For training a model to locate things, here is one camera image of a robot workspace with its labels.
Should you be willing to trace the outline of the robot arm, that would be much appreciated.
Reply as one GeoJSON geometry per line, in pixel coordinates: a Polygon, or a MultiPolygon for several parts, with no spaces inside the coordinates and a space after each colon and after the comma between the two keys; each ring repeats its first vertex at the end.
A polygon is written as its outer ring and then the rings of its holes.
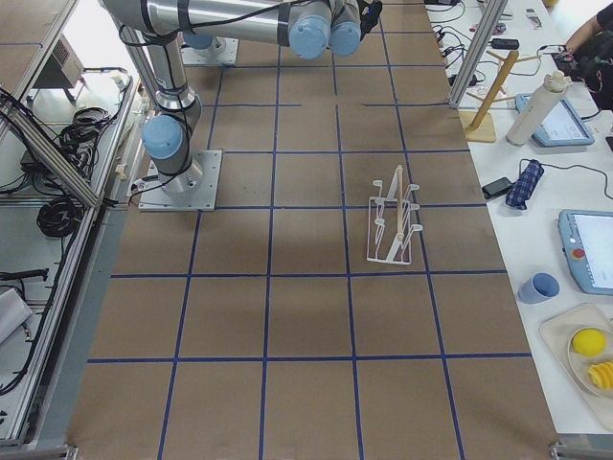
{"type": "Polygon", "coordinates": [[[201,102],[185,74],[179,43],[207,49],[217,37],[288,47],[299,58],[324,52],[353,54],[377,24],[379,1],[106,1],[121,33],[148,50],[159,115],[145,124],[142,140],[162,189],[178,195],[197,189],[204,176],[191,152],[201,102]]]}

